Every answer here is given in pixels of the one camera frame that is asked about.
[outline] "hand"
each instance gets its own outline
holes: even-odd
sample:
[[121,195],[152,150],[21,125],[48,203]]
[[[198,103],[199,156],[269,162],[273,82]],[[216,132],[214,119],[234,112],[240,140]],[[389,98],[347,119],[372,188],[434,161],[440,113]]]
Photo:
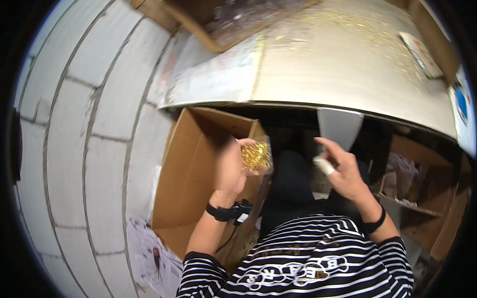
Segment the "hand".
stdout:
[[227,202],[227,205],[230,202],[233,204],[237,196],[243,191],[247,176],[241,170],[241,147],[252,144],[255,144],[252,139],[233,139],[222,151],[217,163],[214,202],[223,200]]
[[344,151],[337,143],[328,139],[314,138],[314,140],[326,147],[321,156],[338,165],[336,171],[328,176],[336,192],[353,202],[370,192],[361,178],[354,154]]

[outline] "black pants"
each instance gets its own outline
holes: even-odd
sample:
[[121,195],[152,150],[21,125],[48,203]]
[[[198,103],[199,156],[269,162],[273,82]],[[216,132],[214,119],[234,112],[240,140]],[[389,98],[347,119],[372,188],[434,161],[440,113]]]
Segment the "black pants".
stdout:
[[[368,166],[357,146],[351,152],[356,155],[364,182],[369,185]],[[262,208],[260,238],[266,237],[274,228],[293,218],[313,213],[331,213],[351,218],[363,231],[363,220],[356,206],[332,190],[326,200],[315,200],[311,191],[310,173],[312,165],[295,151],[283,151],[270,192]]]

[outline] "wall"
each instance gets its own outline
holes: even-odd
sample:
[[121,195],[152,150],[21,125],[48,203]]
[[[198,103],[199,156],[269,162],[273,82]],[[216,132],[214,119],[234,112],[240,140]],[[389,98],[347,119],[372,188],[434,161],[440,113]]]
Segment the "wall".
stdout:
[[148,99],[175,38],[123,0],[62,0],[17,88],[19,216],[67,297],[155,297],[134,270],[125,216],[146,219],[169,115]]

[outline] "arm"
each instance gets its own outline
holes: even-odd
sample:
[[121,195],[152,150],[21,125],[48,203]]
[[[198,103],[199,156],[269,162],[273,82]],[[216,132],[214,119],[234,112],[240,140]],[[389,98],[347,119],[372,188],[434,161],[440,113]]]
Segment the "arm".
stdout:
[[[245,187],[247,177],[240,172],[241,152],[237,143],[244,146],[253,144],[255,141],[241,139],[237,142],[234,139],[234,142],[224,149],[218,160],[216,180],[217,185],[228,185],[228,187],[225,190],[214,191],[210,197],[209,204],[215,208],[231,208]],[[234,161],[237,158],[239,167],[234,167]],[[214,255],[226,225],[227,222],[217,221],[204,211],[189,239],[177,297],[208,298],[220,291],[227,274]]]
[[[216,190],[210,197],[209,204],[215,208],[222,207],[228,209],[234,205],[237,196],[236,193],[230,191]],[[194,232],[190,236],[186,253],[195,251],[214,256],[226,225],[227,222],[217,221],[207,211],[204,211]]]
[[[240,148],[254,144],[252,139],[235,138],[225,147],[217,162],[217,186],[223,186],[225,190],[216,190],[209,199],[212,207],[231,208],[238,195],[243,191],[247,176],[241,172],[242,153]],[[204,211],[189,239],[186,253],[195,251],[199,253],[215,255],[227,222],[220,222]]]
[[[338,164],[336,170],[328,175],[333,188],[356,205],[364,223],[378,222],[383,208],[361,179],[356,157],[328,139],[315,138],[315,141],[326,147],[327,151],[323,157]],[[413,273],[407,260],[404,242],[387,213],[383,223],[369,235],[369,239],[376,243],[381,261],[390,275],[391,295],[411,296]]]
[[[361,178],[356,157],[328,139],[315,138],[315,141],[326,147],[323,157],[338,164],[336,171],[328,176],[333,188],[356,205],[364,223],[378,222],[383,209]],[[369,235],[369,239],[379,244],[393,237],[399,237],[399,232],[386,213],[383,224]]]

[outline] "plastic bag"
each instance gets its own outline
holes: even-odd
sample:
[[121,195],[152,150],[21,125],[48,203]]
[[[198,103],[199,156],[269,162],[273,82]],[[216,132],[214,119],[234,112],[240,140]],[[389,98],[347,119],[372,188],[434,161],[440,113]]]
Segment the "plastic bag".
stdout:
[[254,145],[242,147],[242,171],[246,175],[266,175],[273,172],[270,138],[265,135]]

